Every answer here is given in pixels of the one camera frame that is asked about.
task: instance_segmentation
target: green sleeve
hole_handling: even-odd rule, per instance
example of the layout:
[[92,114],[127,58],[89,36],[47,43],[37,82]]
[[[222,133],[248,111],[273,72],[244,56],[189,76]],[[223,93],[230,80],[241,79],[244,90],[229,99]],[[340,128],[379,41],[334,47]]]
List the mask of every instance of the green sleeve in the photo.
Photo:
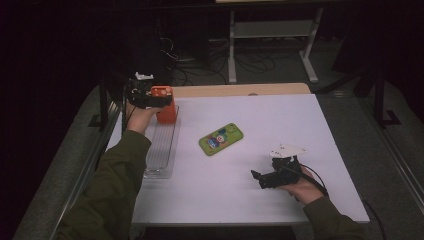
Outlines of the green sleeve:
[[328,197],[322,197],[303,209],[312,224],[314,235],[320,239],[366,239],[362,227],[340,214]]
[[125,131],[100,159],[92,181],[62,218],[58,239],[128,239],[151,142]]

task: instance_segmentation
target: table leg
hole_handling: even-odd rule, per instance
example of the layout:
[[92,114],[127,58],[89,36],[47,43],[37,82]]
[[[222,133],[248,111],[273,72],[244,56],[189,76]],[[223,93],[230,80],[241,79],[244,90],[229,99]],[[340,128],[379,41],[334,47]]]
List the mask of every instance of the table leg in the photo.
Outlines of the table leg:
[[234,61],[234,11],[230,16],[230,56],[228,57],[228,82],[234,84],[237,82],[236,64]]
[[302,59],[303,66],[305,67],[306,73],[308,74],[309,81],[312,83],[318,82],[317,75],[315,74],[314,68],[312,67],[311,61],[309,61],[309,54],[311,53],[312,45],[317,34],[319,27],[319,22],[321,20],[323,8],[319,8],[315,14],[314,21],[311,25],[311,30],[309,32],[308,42],[303,50],[299,51],[300,58]]

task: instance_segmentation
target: white tabletop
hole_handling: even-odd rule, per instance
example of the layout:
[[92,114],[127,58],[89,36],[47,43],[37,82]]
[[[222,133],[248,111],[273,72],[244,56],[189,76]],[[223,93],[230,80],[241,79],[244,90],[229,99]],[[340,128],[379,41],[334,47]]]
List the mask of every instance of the white tabletop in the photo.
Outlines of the white tabletop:
[[[307,222],[283,190],[261,189],[250,170],[273,171],[271,150],[303,147],[299,161],[318,172],[342,214],[368,222],[315,95],[176,98],[181,127],[170,179],[144,179],[133,223],[149,226],[291,225]],[[235,123],[244,138],[208,157],[198,140]],[[152,119],[146,136],[152,136]],[[120,120],[109,142],[120,138]]]

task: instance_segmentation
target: smartphone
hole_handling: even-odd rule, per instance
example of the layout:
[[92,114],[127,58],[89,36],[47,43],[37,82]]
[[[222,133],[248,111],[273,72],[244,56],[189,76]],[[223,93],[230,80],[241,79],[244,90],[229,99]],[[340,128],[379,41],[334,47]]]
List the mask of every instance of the smartphone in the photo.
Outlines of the smartphone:
[[172,101],[169,106],[165,106],[162,111],[156,113],[156,118],[159,123],[169,124],[177,121],[177,112],[175,109],[174,93],[170,86],[153,86],[151,89],[153,97],[171,96]]
[[234,123],[229,123],[224,127],[202,137],[199,145],[207,156],[231,146],[233,143],[243,138],[243,132]]

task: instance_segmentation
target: dark floor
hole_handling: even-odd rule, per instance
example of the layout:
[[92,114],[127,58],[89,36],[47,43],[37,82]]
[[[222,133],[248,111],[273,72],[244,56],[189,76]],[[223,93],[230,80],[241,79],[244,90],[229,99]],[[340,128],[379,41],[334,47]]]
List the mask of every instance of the dark floor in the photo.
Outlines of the dark floor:
[[[268,41],[255,43],[254,48],[240,43],[242,47],[237,49],[236,55],[237,84],[302,82],[315,91],[345,76],[331,70],[340,47],[337,40],[317,41],[314,45],[310,59],[319,79],[319,82],[314,84],[308,81],[297,53],[303,45],[302,41]],[[219,53],[211,58],[215,59],[214,57],[216,60],[207,66],[209,70],[196,68],[199,63],[180,63],[183,71],[174,72],[174,85],[226,83],[226,57]],[[385,108],[393,110],[402,125],[388,126],[383,131],[372,117],[373,94],[365,98],[355,97],[353,88],[356,83],[357,80],[354,79],[328,94],[317,95],[318,101],[353,182],[381,219],[387,239],[421,239],[424,236],[422,205],[418,204],[416,194],[413,194],[413,189],[407,184],[405,171],[399,168],[385,136],[390,135],[393,139],[398,152],[413,170],[417,181],[424,182],[421,157],[424,156],[423,124],[408,108],[402,94],[387,84]],[[73,183],[79,176],[78,169],[81,171],[85,157],[90,153],[90,146],[99,134],[98,131],[87,128],[87,122],[98,111],[97,101],[95,90],[81,106],[15,239],[29,239],[28,236],[31,236],[31,239],[48,239],[52,233],[55,221],[60,217],[58,210],[64,208],[63,203],[68,199],[66,194],[73,188]],[[66,165],[66,171],[56,172],[55,169],[60,168],[63,171],[63,166],[59,166],[63,163],[69,164]],[[57,182],[58,175],[63,182]],[[51,181],[56,181],[55,186],[52,186]],[[55,207],[56,212],[45,211]],[[369,208],[367,210],[371,222],[363,226],[369,239],[382,239],[376,216]],[[293,229],[300,240],[313,238],[308,225],[294,226]]]

